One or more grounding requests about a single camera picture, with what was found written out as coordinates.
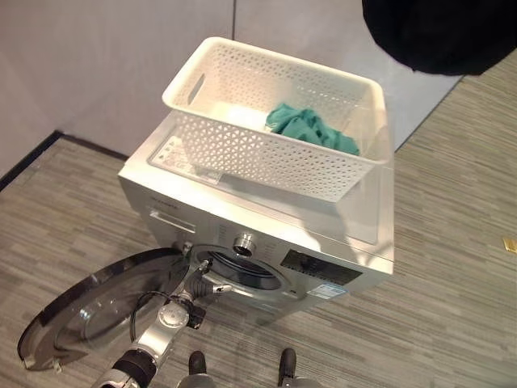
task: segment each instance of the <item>metal robot arm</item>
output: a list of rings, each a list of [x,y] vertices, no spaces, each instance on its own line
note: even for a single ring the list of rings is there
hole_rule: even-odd
[[[197,329],[205,311],[192,303],[198,297],[225,293],[231,285],[214,285],[203,278],[206,260],[187,278],[183,290],[158,311],[154,323],[92,388],[146,388],[170,354],[172,341],[185,326]]]

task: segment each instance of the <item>laundry basket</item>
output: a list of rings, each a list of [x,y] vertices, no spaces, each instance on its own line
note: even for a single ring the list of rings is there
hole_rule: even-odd
[[[163,100],[191,165],[320,200],[338,201],[392,153],[377,83],[232,40],[206,39]],[[268,132],[279,103],[312,108],[360,156]]]

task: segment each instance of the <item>small yellow object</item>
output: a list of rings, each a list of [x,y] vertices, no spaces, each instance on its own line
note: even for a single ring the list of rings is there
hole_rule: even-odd
[[[502,241],[504,242],[504,247],[507,251],[517,254],[517,240],[509,237],[503,237]]]

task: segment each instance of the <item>green cloth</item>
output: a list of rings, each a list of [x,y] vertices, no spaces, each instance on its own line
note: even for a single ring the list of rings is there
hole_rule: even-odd
[[[273,133],[359,155],[354,139],[327,126],[312,109],[298,110],[281,103],[267,116],[266,125]]]

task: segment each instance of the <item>front-loading washing machine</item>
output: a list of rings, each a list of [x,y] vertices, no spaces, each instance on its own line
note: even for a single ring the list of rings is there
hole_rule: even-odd
[[[174,114],[119,173],[160,248],[88,276],[44,308],[19,341],[26,368],[60,368],[85,356],[127,326],[144,291],[171,292],[203,260],[212,263],[208,280],[233,286],[222,297],[263,321],[392,274],[392,163],[330,203],[190,165]]]

